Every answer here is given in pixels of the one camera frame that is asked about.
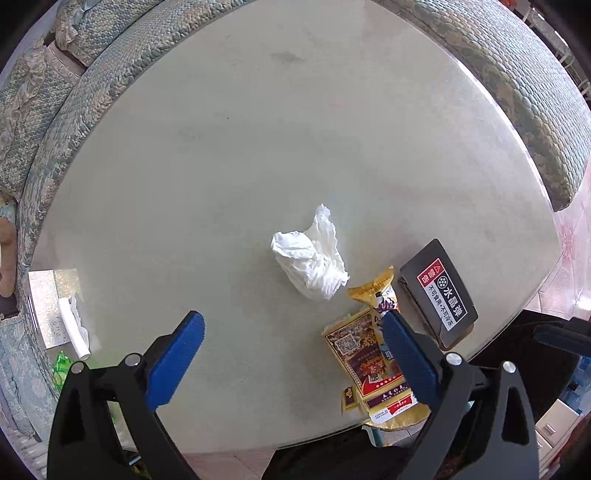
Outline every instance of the crumpled tissue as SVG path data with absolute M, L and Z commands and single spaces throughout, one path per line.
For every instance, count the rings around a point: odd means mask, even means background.
M 305 232 L 277 232 L 271 240 L 275 259 L 295 287 L 312 300 L 329 300 L 349 280 L 345 263 L 336 249 L 336 228 L 330 210 L 316 209 Z

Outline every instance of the paper towel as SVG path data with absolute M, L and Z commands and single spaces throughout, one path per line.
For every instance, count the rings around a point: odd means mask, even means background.
M 76 309 L 76 296 L 72 298 L 72 305 L 67 297 L 59 299 L 57 303 L 60 306 L 61 319 L 64 321 L 76 355 L 80 360 L 86 360 L 90 357 L 88 331 L 80 324 L 80 316 Z
M 312 300 L 329 300 L 349 280 L 345 263 L 336 248 L 336 228 L 330 210 L 316 209 L 314 221 L 305 232 L 277 232 L 271 249 L 295 287 Z

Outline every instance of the warning label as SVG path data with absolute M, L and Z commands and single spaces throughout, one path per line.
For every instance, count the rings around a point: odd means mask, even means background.
M 436 259 L 417 277 L 429 300 L 433 303 L 439 318 L 449 331 L 466 316 L 466 308 L 457 294 L 451 278 L 441 260 Z

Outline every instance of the black box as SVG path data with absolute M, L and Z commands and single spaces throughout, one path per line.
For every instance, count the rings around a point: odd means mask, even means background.
M 414 300 L 442 350 L 449 350 L 474 328 L 478 313 L 464 282 L 438 239 L 401 269 L 399 282 Z

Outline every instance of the tiled floor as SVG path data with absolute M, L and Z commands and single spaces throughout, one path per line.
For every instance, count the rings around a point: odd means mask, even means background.
M 562 243 L 562 255 L 526 308 L 565 319 L 578 316 L 589 320 L 591 167 L 587 169 L 573 203 L 555 216 L 556 228 Z M 272 455 L 273 451 L 268 450 L 185 457 L 202 480 L 257 480 L 262 477 Z
M 573 203 L 555 214 L 562 255 L 528 310 L 570 319 L 591 315 L 591 167 Z
M 211 455 L 185 455 L 201 480 L 259 480 L 274 450 Z

